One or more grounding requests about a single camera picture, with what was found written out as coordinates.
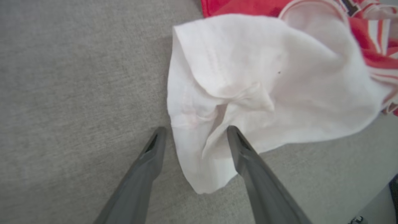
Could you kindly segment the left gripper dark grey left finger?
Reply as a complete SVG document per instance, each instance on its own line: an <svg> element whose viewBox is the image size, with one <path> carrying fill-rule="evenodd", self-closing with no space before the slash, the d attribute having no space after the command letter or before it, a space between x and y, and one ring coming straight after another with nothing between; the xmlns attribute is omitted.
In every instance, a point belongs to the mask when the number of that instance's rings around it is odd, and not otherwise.
<svg viewBox="0 0 398 224"><path fill-rule="evenodd" d="M166 128L155 129L149 141L111 195L95 224L144 224L153 181L164 160Z"/></svg>

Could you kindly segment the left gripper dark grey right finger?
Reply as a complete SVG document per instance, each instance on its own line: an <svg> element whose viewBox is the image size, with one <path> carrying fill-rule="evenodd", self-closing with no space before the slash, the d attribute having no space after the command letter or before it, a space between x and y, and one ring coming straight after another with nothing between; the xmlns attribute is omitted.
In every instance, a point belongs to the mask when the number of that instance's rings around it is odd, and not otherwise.
<svg viewBox="0 0 398 224"><path fill-rule="evenodd" d="M311 221L236 126L227 137L236 171L244 179L257 224L310 224Z"/></svg>

